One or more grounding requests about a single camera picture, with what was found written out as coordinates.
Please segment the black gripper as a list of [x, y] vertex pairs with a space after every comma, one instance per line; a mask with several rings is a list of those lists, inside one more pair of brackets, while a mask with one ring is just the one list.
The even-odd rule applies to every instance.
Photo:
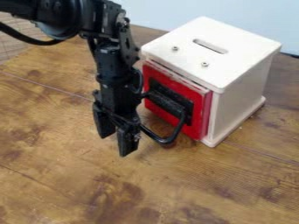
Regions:
[[101, 84], [94, 92], [94, 120], [102, 138], [117, 133], [119, 155], [126, 157], [138, 149], [141, 118], [137, 108], [142, 102], [143, 80], [134, 77], [125, 82]]

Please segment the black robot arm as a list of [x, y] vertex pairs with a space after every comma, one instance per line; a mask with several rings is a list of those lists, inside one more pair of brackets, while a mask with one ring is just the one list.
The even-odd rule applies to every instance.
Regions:
[[111, 0], [0, 0], [0, 12], [34, 22], [51, 38], [31, 38], [0, 22], [0, 32], [29, 44], [53, 46], [75, 36], [87, 40], [101, 85], [93, 104], [98, 134], [103, 138], [117, 135], [119, 155], [127, 156], [139, 145], [137, 107], [145, 81], [134, 68], [139, 48], [122, 5]]

